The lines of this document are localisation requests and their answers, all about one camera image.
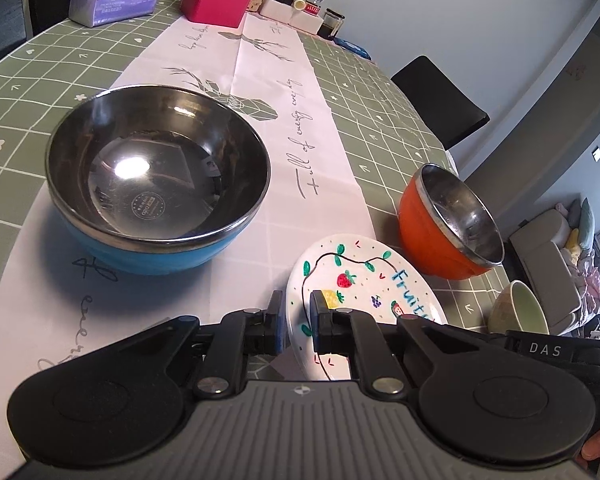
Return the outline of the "white fruit painted plate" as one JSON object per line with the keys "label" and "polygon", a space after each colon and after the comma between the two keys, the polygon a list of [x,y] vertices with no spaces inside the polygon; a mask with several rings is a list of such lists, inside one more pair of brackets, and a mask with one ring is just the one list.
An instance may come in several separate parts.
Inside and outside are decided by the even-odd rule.
{"label": "white fruit painted plate", "polygon": [[319,290],[330,310],[350,308],[393,324],[404,314],[448,322],[426,280],[395,250],[355,234],[335,234],[312,244],[294,264],[285,292],[287,333],[309,380],[347,380],[344,356],[314,351],[310,295]]}

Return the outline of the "green ceramic bowl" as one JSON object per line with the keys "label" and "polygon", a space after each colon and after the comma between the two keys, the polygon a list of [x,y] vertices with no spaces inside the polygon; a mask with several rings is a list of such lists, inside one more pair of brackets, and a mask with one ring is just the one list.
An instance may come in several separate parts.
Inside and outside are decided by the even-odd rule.
{"label": "green ceramic bowl", "polygon": [[486,322],[490,333],[509,330],[548,335],[550,329],[539,301],[522,281],[512,281],[496,298]]}

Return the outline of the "orange steel bowl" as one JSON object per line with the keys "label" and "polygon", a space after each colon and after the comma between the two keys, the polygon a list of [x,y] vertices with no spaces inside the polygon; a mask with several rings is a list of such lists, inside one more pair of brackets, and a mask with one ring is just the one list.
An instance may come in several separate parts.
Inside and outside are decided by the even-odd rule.
{"label": "orange steel bowl", "polygon": [[405,257],[422,274],[466,280],[503,262],[501,233],[486,205],[455,174],[432,162],[408,182],[398,221]]}

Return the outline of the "blue steel bowl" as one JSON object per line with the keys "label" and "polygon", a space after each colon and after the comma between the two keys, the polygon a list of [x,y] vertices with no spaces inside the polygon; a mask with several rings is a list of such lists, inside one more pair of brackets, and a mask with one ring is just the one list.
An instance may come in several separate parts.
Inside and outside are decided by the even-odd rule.
{"label": "blue steel bowl", "polygon": [[150,84],[70,110],[48,141],[45,174],[66,228],[93,256],[166,275],[227,248],[257,214],[272,170],[264,142],[234,110]]}

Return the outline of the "beige sofa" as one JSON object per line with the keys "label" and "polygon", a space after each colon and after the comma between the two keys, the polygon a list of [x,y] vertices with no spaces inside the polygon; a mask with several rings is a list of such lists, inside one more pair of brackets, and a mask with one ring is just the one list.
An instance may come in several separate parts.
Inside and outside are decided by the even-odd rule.
{"label": "beige sofa", "polygon": [[524,224],[508,239],[552,335],[569,333],[588,322],[586,281],[567,249],[571,232],[567,218],[553,208]]}

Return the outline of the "black chair far right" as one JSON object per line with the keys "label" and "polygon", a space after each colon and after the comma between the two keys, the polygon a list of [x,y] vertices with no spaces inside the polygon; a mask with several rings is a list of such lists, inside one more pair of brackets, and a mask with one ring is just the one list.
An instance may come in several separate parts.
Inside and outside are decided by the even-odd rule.
{"label": "black chair far right", "polygon": [[490,122],[488,113],[465,96],[425,55],[414,58],[391,81],[446,150]]}

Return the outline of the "blue packet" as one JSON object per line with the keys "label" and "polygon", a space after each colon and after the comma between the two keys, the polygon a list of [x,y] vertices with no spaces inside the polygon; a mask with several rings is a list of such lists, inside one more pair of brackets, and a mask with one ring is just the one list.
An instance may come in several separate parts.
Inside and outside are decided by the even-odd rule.
{"label": "blue packet", "polygon": [[357,44],[352,44],[351,41],[336,37],[334,39],[334,44],[360,56],[361,58],[365,58],[366,60],[370,61],[372,59],[370,54],[364,48],[358,46]]}

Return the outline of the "dark glass jar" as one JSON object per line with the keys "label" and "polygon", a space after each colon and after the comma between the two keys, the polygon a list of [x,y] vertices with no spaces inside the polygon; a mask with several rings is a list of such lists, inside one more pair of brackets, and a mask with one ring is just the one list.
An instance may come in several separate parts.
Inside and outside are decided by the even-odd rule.
{"label": "dark glass jar", "polygon": [[346,17],[343,14],[327,8],[323,15],[323,23],[317,31],[317,36],[326,40],[334,40],[345,19]]}

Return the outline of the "white condiment box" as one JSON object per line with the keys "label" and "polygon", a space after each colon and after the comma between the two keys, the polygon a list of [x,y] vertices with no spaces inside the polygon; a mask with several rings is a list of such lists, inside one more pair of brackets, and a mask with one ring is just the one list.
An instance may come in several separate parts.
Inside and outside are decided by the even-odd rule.
{"label": "white condiment box", "polygon": [[323,19],[319,16],[296,10],[293,6],[288,6],[288,4],[276,0],[264,0],[259,13],[265,18],[270,18],[313,35],[316,35],[323,25]]}

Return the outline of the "small wooden radio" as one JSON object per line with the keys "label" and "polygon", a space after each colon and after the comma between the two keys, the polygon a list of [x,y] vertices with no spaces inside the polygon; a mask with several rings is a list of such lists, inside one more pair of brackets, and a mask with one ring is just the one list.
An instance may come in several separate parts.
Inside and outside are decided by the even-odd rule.
{"label": "small wooden radio", "polygon": [[247,6],[248,12],[258,12],[264,0],[250,0]]}

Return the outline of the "red label spice jar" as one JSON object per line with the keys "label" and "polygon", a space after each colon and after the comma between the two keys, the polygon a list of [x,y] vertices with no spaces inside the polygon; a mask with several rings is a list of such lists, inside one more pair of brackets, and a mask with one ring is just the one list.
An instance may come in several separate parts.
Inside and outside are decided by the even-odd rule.
{"label": "red label spice jar", "polygon": [[307,14],[317,15],[320,13],[323,0],[306,0],[304,10]]}

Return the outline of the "green checked tablecloth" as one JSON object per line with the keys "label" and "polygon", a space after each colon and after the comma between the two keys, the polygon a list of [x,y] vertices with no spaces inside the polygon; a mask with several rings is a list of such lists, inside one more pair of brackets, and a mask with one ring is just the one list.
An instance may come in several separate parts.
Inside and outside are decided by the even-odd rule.
{"label": "green checked tablecloth", "polygon": [[[43,183],[47,137],[71,105],[105,89],[178,14],[159,0],[147,18],[87,29],[63,22],[0,62],[0,281],[18,231]],[[396,204],[424,162],[452,164],[406,97],[381,73],[321,39],[301,36],[353,174],[383,236]]]}

